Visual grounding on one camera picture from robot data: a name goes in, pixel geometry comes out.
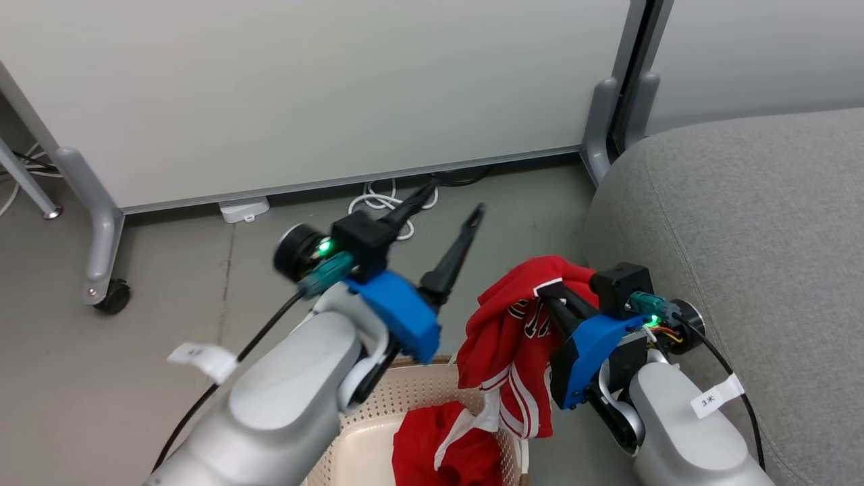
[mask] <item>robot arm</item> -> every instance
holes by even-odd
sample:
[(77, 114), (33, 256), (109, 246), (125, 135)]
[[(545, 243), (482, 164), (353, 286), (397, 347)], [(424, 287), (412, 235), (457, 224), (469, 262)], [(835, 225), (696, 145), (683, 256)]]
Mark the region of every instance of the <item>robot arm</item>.
[[(567, 289), (539, 291), (565, 339), (550, 360), (556, 404), (572, 410), (590, 403), (621, 448), (636, 457), (647, 485), (772, 484), (726, 417), (697, 417), (690, 402), (701, 391), (666, 359), (702, 343), (699, 313), (684, 301), (653, 295), (642, 266), (618, 264), (589, 284), (599, 309)], [(651, 326), (657, 334), (651, 332), (650, 342), (643, 329)]]
[(330, 237), (305, 225), (283, 236), (275, 267), (304, 297), (321, 298), (201, 418), (146, 486), (299, 485), (339, 435), (339, 413), (356, 410), (400, 352), (431, 361), (438, 310), (484, 213), (482, 205), (471, 213), (415, 288), (386, 270), (387, 251), (433, 189), (420, 188), (377, 221), (349, 214), (333, 224)]

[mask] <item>green led light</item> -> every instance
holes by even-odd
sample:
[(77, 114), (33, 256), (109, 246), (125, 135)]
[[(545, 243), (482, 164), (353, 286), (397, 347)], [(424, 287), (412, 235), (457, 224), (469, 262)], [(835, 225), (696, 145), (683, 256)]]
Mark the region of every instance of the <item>green led light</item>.
[(323, 240), (318, 245), (318, 253), (327, 253), (330, 250), (331, 245), (332, 243), (330, 243), (330, 240)]

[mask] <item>connector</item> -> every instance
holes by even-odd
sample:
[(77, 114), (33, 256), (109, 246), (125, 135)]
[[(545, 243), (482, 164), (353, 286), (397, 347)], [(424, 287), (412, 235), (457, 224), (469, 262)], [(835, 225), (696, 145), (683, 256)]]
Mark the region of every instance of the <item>connector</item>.
[(354, 258), (350, 253), (336, 253), (331, 259), (316, 266), (306, 278), (297, 283), (297, 288), (306, 300), (318, 297), (336, 282), (351, 275), (353, 267)]
[(644, 316), (657, 316), (665, 323), (672, 322), (672, 314), (681, 314), (681, 308), (668, 300), (648, 292), (634, 292), (627, 301), (633, 312)]

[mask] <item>laundry basket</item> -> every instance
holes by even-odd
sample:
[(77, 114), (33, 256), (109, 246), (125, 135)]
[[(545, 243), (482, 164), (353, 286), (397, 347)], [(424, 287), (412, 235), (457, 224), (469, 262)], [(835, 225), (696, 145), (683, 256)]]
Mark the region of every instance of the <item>laundry basket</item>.
[[(341, 434), (304, 484), (392, 485), (393, 434), (406, 412), (458, 400), (477, 415), (483, 409), (483, 395), (476, 389), (460, 390), (456, 366), (448, 362), (449, 356), (436, 357), (428, 366), (407, 359), (394, 361), (363, 406), (351, 415), (340, 415)], [(504, 486), (527, 485), (528, 442), (504, 430), (494, 436), (501, 450)]]

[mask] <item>white label tag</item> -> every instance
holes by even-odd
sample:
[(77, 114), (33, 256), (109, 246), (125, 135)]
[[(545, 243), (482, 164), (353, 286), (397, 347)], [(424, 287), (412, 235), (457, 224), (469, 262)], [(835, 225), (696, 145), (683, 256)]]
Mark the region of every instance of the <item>white label tag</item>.
[(720, 408), (721, 405), (741, 396), (742, 393), (744, 393), (744, 387), (741, 386), (741, 382), (738, 381), (735, 373), (732, 373), (726, 378), (726, 381), (694, 398), (690, 401), (690, 404), (693, 406), (693, 410), (696, 411), (696, 417), (704, 419), (711, 412)]
[(221, 385), (237, 369), (237, 356), (231, 351), (215, 344), (195, 344), (186, 342), (171, 353), (168, 361), (191, 364)]

